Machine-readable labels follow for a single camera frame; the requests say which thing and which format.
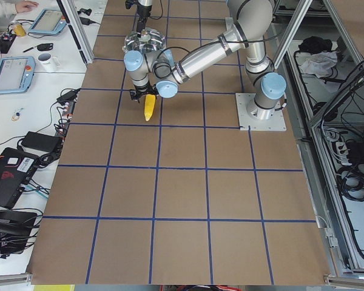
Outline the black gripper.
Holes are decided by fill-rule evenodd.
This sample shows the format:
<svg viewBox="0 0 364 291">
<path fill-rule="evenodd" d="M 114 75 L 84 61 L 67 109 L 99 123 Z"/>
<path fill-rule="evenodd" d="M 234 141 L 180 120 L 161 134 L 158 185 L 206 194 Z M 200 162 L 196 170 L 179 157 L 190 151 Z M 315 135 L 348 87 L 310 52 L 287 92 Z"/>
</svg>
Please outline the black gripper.
<svg viewBox="0 0 364 291">
<path fill-rule="evenodd" d="M 147 22 L 149 16 L 150 15 L 139 15 L 138 16 L 138 20 L 137 20 L 137 24 L 136 24 L 137 33 L 141 33 L 145 29 L 146 22 Z"/>
<path fill-rule="evenodd" d="M 143 85 L 143 86 L 135 85 L 134 89 L 129 90 L 129 94 L 130 94 L 131 100 L 139 102 L 140 98 L 142 96 L 145 96 L 147 94 L 156 95 L 157 94 L 157 89 L 156 89 L 156 87 L 154 87 L 154 86 L 152 86 L 150 84 L 146 84 L 146 85 Z"/>
</svg>

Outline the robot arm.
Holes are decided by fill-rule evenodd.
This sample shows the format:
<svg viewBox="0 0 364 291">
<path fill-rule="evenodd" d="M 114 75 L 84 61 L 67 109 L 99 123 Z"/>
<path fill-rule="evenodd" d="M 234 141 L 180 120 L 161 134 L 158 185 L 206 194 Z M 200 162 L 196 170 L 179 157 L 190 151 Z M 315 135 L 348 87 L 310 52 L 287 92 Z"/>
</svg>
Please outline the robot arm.
<svg viewBox="0 0 364 291">
<path fill-rule="evenodd" d="M 181 60 L 173 60 L 165 37 L 158 30 L 147 27 L 152 1 L 126 1 L 130 9 L 137 7 L 136 30 L 124 40 L 124 65 L 133 82 L 130 97 L 139 101 L 145 97 L 151 103 L 157 96 L 172 98 L 178 86 L 218 63 L 229 55 L 246 51 L 245 71 L 256 94 L 248 102 L 249 116 L 268 120 L 279 110 L 279 99 L 286 89 L 285 79 L 274 71 L 274 65 L 266 54 L 264 34 L 272 21 L 272 5 L 269 1 L 227 1 L 232 24 L 211 42 L 187 53 Z"/>
<path fill-rule="evenodd" d="M 136 5 L 136 13 L 138 15 L 136 32 L 137 35 L 140 36 L 141 32 L 146 27 L 148 18 L 150 17 L 152 0 L 125 0 L 126 9 L 130 9 L 133 5 Z"/>
</svg>

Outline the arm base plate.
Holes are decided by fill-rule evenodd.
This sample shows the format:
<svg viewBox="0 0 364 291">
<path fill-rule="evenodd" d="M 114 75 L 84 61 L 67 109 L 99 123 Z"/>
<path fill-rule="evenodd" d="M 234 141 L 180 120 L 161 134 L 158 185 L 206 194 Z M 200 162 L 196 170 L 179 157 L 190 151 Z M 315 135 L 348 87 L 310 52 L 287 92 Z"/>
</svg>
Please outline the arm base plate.
<svg viewBox="0 0 364 291">
<path fill-rule="evenodd" d="M 286 124 L 278 100 L 272 109 L 262 109 L 255 103 L 255 93 L 236 93 L 240 130 L 285 132 Z"/>
</svg>

